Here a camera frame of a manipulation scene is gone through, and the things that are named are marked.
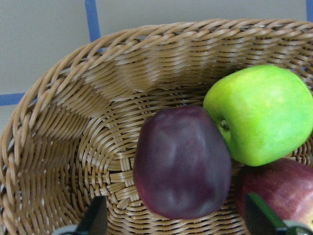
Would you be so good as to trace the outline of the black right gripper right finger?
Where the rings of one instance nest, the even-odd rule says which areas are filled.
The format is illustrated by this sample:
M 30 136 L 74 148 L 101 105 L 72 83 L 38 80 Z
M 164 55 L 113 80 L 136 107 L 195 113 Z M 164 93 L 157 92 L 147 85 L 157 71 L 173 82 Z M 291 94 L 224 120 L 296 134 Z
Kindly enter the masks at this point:
M 286 235 L 287 225 L 257 193 L 245 198 L 245 223 L 251 235 Z

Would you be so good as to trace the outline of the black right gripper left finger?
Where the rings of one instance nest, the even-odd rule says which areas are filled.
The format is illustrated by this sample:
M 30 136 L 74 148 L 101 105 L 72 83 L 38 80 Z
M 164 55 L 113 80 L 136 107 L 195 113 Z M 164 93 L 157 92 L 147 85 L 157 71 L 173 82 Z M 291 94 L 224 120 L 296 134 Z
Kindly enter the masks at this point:
M 75 229 L 76 235 L 106 235 L 108 228 L 106 196 L 93 198 Z

